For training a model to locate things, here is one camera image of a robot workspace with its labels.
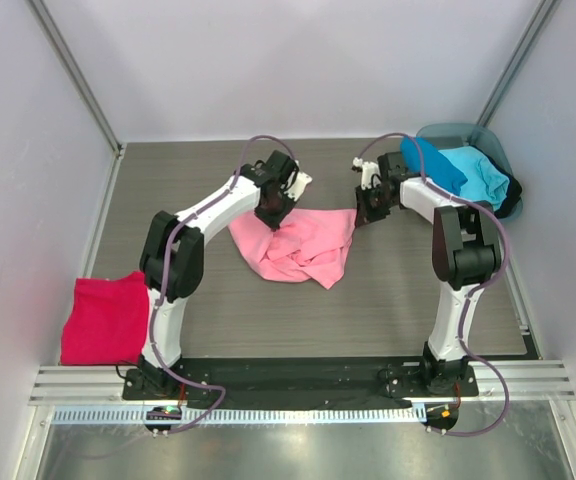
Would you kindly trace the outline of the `light pink t shirt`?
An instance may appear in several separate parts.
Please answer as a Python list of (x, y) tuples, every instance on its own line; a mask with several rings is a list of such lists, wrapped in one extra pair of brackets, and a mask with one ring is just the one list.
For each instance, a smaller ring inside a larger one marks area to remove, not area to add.
[(253, 213), (228, 226), (239, 253), (261, 278), (281, 283), (309, 280), (331, 289), (345, 272), (356, 212), (295, 209), (273, 231)]

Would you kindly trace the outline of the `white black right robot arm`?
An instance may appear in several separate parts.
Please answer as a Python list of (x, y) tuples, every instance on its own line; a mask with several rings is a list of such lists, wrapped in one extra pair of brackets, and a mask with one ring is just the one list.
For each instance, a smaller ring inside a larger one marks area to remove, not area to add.
[(411, 173), (399, 154), (376, 161), (355, 158), (358, 227), (386, 218), (398, 206), (432, 225), (431, 261), (440, 297), (434, 327), (416, 366), (382, 371), (390, 396), (474, 397), (478, 387), (467, 352), (469, 332), (484, 284), (499, 272), (502, 252), (491, 207), (459, 203), (429, 179)]

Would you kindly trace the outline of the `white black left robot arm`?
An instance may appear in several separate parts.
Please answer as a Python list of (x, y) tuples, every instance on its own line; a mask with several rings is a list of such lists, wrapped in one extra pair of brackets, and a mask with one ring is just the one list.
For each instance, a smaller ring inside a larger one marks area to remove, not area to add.
[(205, 247), (223, 229), (251, 213), (272, 231), (294, 209), (312, 177), (290, 155), (244, 164), (226, 184), (196, 205), (151, 220), (139, 261), (150, 300), (146, 343), (137, 368), (143, 381), (164, 389), (182, 357), (180, 334), (186, 304), (204, 275)]

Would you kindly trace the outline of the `blue t shirt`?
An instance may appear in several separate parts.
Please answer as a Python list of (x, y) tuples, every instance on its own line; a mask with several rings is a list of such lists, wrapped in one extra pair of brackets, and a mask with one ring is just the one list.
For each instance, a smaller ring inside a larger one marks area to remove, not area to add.
[(467, 183), (466, 176), (448, 158), (428, 141), (420, 137), (405, 137), (400, 150), (407, 168), (412, 173), (421, 172), (421, 159), (424, 159), (424, 172), (436, 185), (459, 196)]

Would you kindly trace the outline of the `teal plastic basket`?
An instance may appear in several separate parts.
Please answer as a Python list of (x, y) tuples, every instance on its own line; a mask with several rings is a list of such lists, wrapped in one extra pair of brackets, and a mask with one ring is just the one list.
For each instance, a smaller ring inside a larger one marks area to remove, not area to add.
[[(453, 149), (464, 146), (472, 146), (486, 156), (494, 159), (504, 170), (513, 175), (505, 152), (497, 137), (485, 127), (468, 123), (441, 123), (423, 127), (417, 134), (418, 137), (431, 143), (439, 152), (443, 149)], [(522, 199), (513, 214), (501, 221), (507, 221), (517, 217), (522, 211)]]

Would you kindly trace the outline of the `cyan t shirt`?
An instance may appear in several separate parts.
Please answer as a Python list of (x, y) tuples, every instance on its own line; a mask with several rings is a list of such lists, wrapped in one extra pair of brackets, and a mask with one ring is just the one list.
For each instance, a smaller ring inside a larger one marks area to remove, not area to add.
[(459, 196), (472, 202), (486, 201), (497, 211), (507, 197), (509, 178), (480, 150), (472, 146), (440, 150), (463, 173), (466, 183)]

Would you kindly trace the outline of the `black t shirt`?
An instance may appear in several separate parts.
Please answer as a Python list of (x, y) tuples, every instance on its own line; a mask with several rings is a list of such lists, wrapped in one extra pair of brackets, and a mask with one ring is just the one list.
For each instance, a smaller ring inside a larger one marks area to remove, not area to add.
[(484, 200), (493, 207), (497, 218), (509, 218), (521, 200), (522, 185), (489, 156), (482, 161), (481, 174), (484, 182)]

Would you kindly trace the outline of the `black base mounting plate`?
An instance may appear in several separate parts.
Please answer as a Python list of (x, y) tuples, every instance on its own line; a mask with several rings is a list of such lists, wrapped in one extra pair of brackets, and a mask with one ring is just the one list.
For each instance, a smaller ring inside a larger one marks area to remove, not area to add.
[(315, 409), (359, 400), (473, 398), (479, 388), (467, 360), (416, 356), (180, 358), (167, 369), (141, 358), (126, 372), (126, 400), (176, 399), (203, 406), (225, 389), (224, 408)]

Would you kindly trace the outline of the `magenta folded t shirt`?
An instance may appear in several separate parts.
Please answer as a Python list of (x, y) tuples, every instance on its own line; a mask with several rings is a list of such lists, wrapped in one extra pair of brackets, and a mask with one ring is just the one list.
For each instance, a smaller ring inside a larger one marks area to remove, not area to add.
[(135, 364), (146, 341), (149, 316), (144, 275), (108, 280), (79, 278), (61, 335), (66, 366)]

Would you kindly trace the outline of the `right aluminium corner post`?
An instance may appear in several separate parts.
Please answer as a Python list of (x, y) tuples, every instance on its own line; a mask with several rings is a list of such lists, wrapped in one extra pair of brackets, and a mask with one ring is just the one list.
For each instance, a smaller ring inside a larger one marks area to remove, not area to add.
[(561, 0), (541, 0), (538, 2), (537, 8), (531, 15), (517, 45), (484, 104), (477, 120), (479, 126), (487, 127), (492, 121), (560, 4)]

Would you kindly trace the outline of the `aluminium corner post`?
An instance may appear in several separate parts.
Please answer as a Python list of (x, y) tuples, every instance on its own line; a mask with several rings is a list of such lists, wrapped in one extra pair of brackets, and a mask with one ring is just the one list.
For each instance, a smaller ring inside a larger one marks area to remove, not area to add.
[(102, 137), (113, 152), (114, 157), (118, 158), (122, 152), (122, 143), (114, 133), (101, 105), (95, 97), (46, 3), (42, 0), (28, 0), (26, 1), (26, 5), (37, 20), (62, 68), (69, 77), (80, 99), (83, 101)]
[(537, 8), (531, 15), (517, 45), (484, 104), (477, 120), (479, 126), (487, 127), (492, 121), (560, 4), (561, 0), (541, 0), (538, 2)]

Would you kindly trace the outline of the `left aluminium corner post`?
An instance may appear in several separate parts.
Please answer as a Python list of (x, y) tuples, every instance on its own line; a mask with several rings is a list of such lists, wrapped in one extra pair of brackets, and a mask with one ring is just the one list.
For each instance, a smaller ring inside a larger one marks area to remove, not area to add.
[(122, 152), (122, 143), (114, 133), (101, 105), (95, 97), (46, 3), (42, 0), (28, 0), (26, 1), (26, 5), (37, 20), (62, 68), (69, 77), (80, 99), (83, 101), (102, 137), (113, 152), (114, 157), (118, 158)]

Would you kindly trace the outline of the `aluminium frame rail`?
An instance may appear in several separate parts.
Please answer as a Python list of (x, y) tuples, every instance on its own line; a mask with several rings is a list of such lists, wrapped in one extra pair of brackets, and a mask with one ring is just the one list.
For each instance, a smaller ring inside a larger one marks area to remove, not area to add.
[[(496, 368), (515, 401), (576, 398), (569, 375), (559, 361), (500, 361)], [(124, 374), (112, 367), (42, 366), (28, 403), (32, 406), (117, 404), (121, 401)]]

